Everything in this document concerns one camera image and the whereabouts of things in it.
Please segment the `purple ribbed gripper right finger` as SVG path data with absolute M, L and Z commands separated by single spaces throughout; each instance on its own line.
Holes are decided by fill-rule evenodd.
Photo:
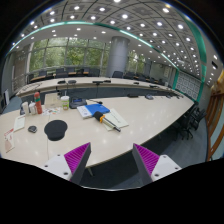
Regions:
M 144 185 L 181 170 L 168 155 L 158 155 L 137 144 L 133 145 L 132 154 Z

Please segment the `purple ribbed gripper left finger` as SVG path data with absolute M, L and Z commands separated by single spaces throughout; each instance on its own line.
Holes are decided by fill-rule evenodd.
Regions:
M 91 143 L 86 143 L 66 154 L 57 154 L 44 164 L 44 170 L 79 184 L 90 154 Z

